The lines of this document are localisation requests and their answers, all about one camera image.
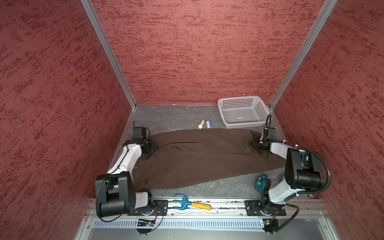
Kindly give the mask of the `brown trousers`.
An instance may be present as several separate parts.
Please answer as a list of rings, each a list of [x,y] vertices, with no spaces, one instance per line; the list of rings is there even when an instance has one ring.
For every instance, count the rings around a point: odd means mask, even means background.
[[[158,149],[133,170],[137,192],[178,189],[210,181],[263,173],[286,165],[261,154],[251,142],[261,134],[248,129],[180,130],[151,136]]]

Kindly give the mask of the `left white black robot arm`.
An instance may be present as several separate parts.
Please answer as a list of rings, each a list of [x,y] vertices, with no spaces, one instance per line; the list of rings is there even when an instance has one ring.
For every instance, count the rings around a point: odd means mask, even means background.
[[[133,170],[142,158],[148,159],[158,145],[152,140],[129,140],[114,166],[95,181],[96,214],[103,222],[138,212],[152,212],[156,207],[150,192],[136,192]]]

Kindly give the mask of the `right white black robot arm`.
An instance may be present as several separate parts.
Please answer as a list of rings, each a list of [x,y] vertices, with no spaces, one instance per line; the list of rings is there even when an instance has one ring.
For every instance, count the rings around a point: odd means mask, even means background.
[[[255,190],[262,194],[257,209],[261,215],[278,214],[292,198],[325,191],[331,183],[331,171],[318,153],[288,143],[261,137],[251,142],[261,154],[273,154],[286,160],[283,180],[271,188],[271,180],[261,174]]]

